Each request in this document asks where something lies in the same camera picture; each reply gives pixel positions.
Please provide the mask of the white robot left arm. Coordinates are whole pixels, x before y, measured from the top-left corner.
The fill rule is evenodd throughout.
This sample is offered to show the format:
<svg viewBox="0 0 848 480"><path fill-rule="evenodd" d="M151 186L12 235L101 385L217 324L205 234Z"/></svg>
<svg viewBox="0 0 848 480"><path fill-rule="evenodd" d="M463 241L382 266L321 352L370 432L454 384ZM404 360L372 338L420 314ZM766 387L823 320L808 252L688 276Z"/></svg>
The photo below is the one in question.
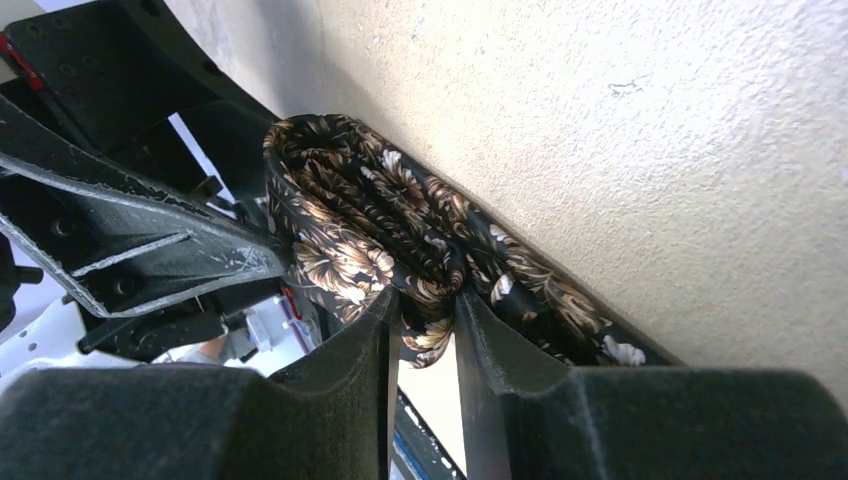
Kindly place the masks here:
<svg viewBox="0 0 848 480"><path fill-rule="evenodd" d="M62 298L1 344L1 383L45 368L132 367L233 330L277 296L273 115L162 1L88 1L7 23L1 59L1 320L20 283Z"/></svg>

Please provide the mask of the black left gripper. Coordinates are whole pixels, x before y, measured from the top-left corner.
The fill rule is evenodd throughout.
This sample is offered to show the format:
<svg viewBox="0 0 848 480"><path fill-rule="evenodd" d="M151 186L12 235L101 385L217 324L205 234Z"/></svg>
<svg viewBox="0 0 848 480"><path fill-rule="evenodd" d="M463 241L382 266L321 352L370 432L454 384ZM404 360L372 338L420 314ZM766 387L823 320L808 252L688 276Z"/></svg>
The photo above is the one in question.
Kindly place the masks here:
<svg viewBox="0 0 848 480"><path fill-rule="evenodd" d="M164 2L8 22L1 58L1 231L80 311L73 350L151 361L279 292L273 114Z"/></svg>

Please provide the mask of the brown floral tie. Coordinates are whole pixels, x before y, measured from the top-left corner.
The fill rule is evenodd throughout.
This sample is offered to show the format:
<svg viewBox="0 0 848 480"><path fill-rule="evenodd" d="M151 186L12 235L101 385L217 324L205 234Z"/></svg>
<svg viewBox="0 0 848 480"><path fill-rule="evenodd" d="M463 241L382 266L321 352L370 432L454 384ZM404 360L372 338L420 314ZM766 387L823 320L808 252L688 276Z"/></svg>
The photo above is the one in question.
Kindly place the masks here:
<svg viewBox="0 0 848 480"><path fill-rule="evenodd" d="M343 114L275 122L262 144L271 231L292 287L344 324L385 289L401 296L401 357L444 354L464 291L568 366L660 366L600 301L449 182Z"/></svg>

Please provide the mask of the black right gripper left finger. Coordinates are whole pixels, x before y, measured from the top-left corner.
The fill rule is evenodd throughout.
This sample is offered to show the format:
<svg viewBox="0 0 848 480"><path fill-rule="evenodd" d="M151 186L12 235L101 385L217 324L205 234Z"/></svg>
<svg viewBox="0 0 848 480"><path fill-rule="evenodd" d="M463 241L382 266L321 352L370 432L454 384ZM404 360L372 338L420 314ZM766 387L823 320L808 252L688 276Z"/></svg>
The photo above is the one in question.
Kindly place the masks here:
<svg viewBox="0 0 848 480"><path fill-rule="evenodd" d="M5 479L385 479L399 295L270 376L171 363L41 369L1 397Z"/></svg>

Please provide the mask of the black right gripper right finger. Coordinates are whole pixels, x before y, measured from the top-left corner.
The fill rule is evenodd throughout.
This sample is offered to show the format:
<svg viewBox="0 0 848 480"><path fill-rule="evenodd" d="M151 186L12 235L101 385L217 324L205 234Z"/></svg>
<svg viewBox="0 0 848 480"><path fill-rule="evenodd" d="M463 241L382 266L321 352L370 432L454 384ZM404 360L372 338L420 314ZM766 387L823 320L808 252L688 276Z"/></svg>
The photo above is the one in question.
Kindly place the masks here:
<svg viewBox="0 0 848 480"><path fill-rule="evenodd" d="M470 479L843 479L847 419L793 370L569 368L456 300Z"/></svg>

